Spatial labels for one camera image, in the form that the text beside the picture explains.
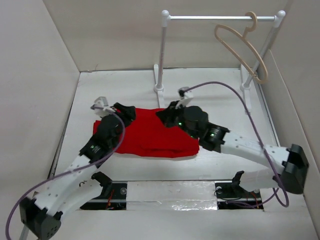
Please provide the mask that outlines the red trousers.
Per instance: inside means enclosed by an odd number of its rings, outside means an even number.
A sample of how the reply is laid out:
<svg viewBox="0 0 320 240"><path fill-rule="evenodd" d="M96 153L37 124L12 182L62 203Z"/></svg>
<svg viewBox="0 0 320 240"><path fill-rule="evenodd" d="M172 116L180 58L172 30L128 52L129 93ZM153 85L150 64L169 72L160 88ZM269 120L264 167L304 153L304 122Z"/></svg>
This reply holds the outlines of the red trousers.
<svg viewBox="0 0 320 240"><path fill-rule="evenodd" d="M182 158L199 152L199 142L179 127L165 127L156 112L160 108L135 108L136 120L125 127L124 139L116 150L118 154L132 154L140 157ZM122 125L113 115L107 115L93 124L91 140L110 149L121 139Z"/></svg>

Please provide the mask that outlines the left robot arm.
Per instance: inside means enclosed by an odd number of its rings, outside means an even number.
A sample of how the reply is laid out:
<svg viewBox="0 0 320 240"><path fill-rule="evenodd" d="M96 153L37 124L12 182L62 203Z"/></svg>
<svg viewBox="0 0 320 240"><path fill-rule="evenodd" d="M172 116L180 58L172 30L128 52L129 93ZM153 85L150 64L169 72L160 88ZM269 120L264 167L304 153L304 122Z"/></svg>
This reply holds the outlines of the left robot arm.
<svg viewBox="0 0 320 240"><path fill-rule="evenodd" d="M67 169L47 180L45 189L19 203L21 222L39 239L49 240L62 224L62 218L89 200L107 198L112 180L99 167L120 147L126 127L136 119L136 108L115 103L91 106L101 115L95 134L81 148Z"/></svg>

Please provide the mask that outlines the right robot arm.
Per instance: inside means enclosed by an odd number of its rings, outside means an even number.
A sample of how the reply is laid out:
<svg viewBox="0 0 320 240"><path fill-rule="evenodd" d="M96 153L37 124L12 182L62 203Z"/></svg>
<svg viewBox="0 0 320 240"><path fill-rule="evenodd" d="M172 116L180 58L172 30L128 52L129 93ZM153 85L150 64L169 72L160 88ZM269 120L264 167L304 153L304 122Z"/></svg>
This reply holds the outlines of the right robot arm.
<svg viewBox="0 0 320 240"><path fill-rule="evenodd" d="M208 114L198 106L179 106L171 102L156 112L165 127L179 127L208 151L233 155L260 164L258 171L238 171L232 179L231 191L237 197L258 189L283 187L286 192L304 192L309 162L303 148L265 145L209 122Z"/></svg>

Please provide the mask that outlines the white clothes rack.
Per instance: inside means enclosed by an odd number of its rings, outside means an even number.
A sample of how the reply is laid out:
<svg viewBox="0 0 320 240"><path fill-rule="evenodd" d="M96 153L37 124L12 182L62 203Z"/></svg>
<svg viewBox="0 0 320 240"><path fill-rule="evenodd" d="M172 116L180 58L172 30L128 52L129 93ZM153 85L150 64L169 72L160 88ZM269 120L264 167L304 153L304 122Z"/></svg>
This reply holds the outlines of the white clothes rack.
<svg viewBox="0 0 320 240"><path fill-rule="evenodd" d="M163 70L164 70L164 57L165 57L165 45L167 28L169 22L174 21L247 21L251 22L252 25L246 26L243 33L239 33L235 29L223 25L217 24L214 29L215 38L240 62L240 76L241 85L240 90L242 92L244 103L249 111L252 110L252 101L250 97L251 82L256 81L258 84L265 84L268 80L268 70L263 61L267 50L270 49L272 41L276 37L278 30L286 16L284 10L278 11L274 16L257 16L254 12L247 12L244 16L175 16L170 15L168 10L163 10L161 12L161 41L160 41L160 53L158 63L153 65L154 74L154 92L157 95L157 102L159 108L165 107L164 98L164 86L163 86ZM247 35L256 30L258 22L272 22L273 26L265 39L264 44L260 51L248 41ZM218 36L218 30L225 30L237 37L241 42L243 42L249 50L255 56L255 63L252 67L249 66L245 60L240 57L238 53L228 45L222 38Z"/></svg>

